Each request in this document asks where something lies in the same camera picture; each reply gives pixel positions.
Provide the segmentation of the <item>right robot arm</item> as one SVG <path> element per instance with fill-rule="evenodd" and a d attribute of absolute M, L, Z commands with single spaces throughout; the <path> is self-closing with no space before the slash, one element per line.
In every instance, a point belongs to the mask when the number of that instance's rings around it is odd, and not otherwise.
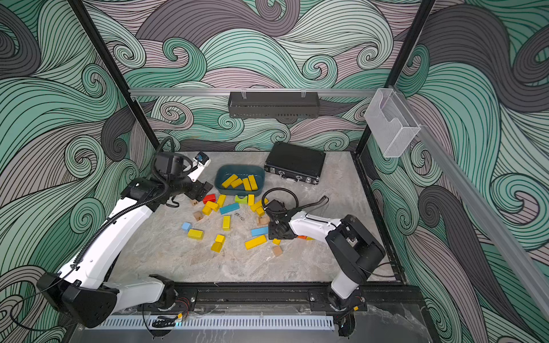
<path fill-rule="evenodd" d="M 264 211 L 270 218 L 270 239 L 305 236 L 328 245 L 340 271 L 330 284 L 327 301 L 337 311 L 353 307 L 353 292 L 369 280 L 386 256 L 383 245 L 361 221 L 351 214 L 329 219 L 302 208 L 288 210 L 277 200 L 266 204 Z"/>

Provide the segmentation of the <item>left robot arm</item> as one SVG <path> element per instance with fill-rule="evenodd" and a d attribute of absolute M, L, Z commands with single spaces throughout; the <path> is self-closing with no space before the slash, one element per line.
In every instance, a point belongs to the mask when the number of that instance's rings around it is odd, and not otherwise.
<path fill-rule="evenodd" d="M 138 305 L 170 310 L 177 296 L 172 280 L 152 274 L 116 284 L 107 282 L 106 277 L 133 234 L 160 206 L 179 194 L 199 202 L 204 199 L 212 185 L 198 179 L 210 162 L 202 151 L 194 159 L 172 151 L 156 153 L 153 176 L 132 180 L 105 223 L 72 262 L 41 276 L 37 287 L 48 303 L 86 328 L 97 327 L 111 314 Z"/>

